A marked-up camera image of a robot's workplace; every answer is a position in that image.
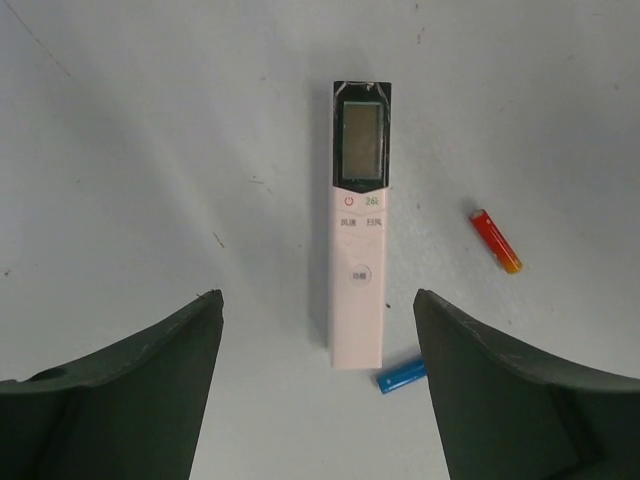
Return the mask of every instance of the lcd screen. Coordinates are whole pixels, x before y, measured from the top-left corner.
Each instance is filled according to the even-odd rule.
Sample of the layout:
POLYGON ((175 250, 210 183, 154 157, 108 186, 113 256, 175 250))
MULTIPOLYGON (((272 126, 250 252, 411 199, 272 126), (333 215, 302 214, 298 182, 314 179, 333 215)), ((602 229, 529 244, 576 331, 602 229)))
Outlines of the lcd screen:
POLYGON ((374 180, 382 177, 382 105, 345 102, 342 134, 342 177, 374 180))

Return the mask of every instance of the white remote control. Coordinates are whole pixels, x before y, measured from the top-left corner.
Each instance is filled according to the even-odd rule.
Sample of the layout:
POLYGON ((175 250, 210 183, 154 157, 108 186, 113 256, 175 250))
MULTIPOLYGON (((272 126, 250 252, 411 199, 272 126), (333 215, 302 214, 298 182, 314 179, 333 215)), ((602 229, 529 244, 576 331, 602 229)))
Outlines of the white remote control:
POLYGON ((391 84, 335 82, 331 98, 331 363, 336 369, 380 368, 391 84))

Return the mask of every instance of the white floor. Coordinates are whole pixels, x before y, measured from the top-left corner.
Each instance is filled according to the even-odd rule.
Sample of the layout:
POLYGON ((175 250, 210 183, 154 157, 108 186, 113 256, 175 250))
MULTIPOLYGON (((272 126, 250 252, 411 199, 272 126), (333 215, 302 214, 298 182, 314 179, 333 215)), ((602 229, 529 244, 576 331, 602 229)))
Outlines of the white floor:
POLYGON ((385 364, 417 352, 422 287, 640 376, 638 24, 635 1, 0 2, 0 378, 221 288, 194 480, 447 478, 426 381, 329 368, 336 79, 393 82, 385 364))

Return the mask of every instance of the blue battery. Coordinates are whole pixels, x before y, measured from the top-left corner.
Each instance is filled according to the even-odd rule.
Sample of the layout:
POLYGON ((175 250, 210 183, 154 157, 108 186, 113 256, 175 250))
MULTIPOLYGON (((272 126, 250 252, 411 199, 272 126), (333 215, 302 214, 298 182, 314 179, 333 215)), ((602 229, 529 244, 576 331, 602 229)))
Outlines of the blue battery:
POLYGON ((385 394, 426 376, 427 369, 424 366, 424 360, 420 357, 379 375, 376 381, 380 391, 385 394))

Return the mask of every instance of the red battery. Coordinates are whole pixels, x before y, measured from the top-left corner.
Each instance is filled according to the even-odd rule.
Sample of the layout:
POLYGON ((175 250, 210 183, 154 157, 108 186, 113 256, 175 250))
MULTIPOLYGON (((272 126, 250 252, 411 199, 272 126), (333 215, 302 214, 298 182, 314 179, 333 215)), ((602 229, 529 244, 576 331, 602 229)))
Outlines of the red battery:
POLYGON ((476 210, 469 216, 469 220, 507 273, 522 270, 522 262, 486 210, 476 210))

